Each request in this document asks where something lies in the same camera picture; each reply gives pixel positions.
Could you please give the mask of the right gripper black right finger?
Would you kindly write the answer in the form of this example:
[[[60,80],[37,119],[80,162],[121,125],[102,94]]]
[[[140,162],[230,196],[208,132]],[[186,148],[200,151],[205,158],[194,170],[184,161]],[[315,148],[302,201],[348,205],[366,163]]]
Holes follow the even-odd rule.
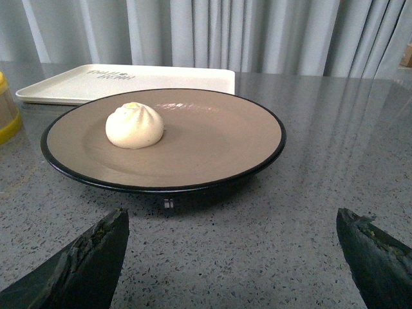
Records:
[[[368,308],[411,308],[411,248],[372,219],[337,212],[337,235],[352,278]]]

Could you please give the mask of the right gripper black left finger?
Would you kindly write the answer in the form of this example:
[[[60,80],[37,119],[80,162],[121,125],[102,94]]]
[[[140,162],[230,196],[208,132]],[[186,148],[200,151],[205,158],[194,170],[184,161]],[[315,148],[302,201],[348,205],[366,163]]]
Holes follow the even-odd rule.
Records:
[[[1,308],[109,308],[128,237],[128,212],[116,209],[1,291]]]

